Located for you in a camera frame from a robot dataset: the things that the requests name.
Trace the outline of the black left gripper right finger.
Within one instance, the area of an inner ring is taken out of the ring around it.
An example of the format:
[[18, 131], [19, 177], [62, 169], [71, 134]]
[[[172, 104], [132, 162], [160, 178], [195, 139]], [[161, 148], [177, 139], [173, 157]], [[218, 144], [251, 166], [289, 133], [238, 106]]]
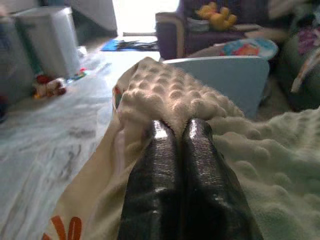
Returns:
[[212, 129], [191, 119], [182, 137], [186, 240], [261, 240], [263, 235]]

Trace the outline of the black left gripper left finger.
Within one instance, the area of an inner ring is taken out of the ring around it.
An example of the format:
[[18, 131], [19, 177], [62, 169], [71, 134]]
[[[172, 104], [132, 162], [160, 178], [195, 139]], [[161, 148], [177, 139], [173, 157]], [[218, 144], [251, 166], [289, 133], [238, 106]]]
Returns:
[[153, 120], [142, 156], [128, 177], [117, 238], [176, 240], [179, 235], [182, 177], [174, 132]]

